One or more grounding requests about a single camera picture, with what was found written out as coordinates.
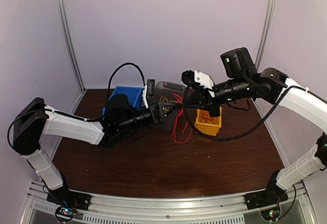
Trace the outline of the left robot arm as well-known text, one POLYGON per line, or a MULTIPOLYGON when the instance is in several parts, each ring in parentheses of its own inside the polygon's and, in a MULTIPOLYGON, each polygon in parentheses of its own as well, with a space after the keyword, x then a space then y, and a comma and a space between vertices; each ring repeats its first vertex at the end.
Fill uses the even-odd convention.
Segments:
POLYGON ((106 101, 105 112, 100 118, 87 119, 56 110, 47 106, 43 98, 37 97, 9 125, 7 141, 45 182, 55 202, 68 206, 74 201, 73 193, 41 146, 41 135, 60 136, 109 148, 130 131, 166 123, 180 107, 176 103, 155 102, 136 109, 125 94, 118 94, 106 101))

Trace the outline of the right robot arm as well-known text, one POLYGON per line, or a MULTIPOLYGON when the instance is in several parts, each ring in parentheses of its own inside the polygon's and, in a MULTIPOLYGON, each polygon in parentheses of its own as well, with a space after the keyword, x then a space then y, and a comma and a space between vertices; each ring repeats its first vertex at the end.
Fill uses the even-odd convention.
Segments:
POLYGON ((184 110, 197 108, 208 111, 212 117, 218 117, 222 104, 243 98, 261 98, 273 106, 258 124, 238 136, 224 139, 201 131, 198 132, 200 135, 220 142, 240 139, 261 126, 277 106, 300 115, 322 130, 316 144, 304 156, 272 174, 266 189, 261 192, 261 198, 266 204, 276 203, 291 186, 317 170, 326 168, 326 101, 275 68, 257 72, 245 47, 223 53, 221 59, 229 77, 225 82, 215 84, 211 76, 199 70, 182 73, 182 82, 187 89, 194 90, 191 95, 184 93, 184 110))

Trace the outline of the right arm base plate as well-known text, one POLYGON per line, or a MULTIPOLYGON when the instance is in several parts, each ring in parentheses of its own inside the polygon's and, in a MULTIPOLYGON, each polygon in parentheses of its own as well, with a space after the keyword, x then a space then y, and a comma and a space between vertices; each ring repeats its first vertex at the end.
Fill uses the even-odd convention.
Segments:
POLYGON ((263 208, 267 206, 277 205, 280 202, 287 201, 286 192, 274 193, 268 190, 247 193, 244 196, 248 210, 263 208))

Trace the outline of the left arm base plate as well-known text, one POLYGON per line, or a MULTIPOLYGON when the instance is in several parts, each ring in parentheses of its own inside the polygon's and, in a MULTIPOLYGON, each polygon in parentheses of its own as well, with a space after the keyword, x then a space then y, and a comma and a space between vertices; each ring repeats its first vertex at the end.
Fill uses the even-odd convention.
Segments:
POLYGON ((87 211, 90 204, 91 195, 81 192, 70 191, 68 196, 55 197, 48 193, 46 200, 64 207, 69 207, 74 210, 87 211))

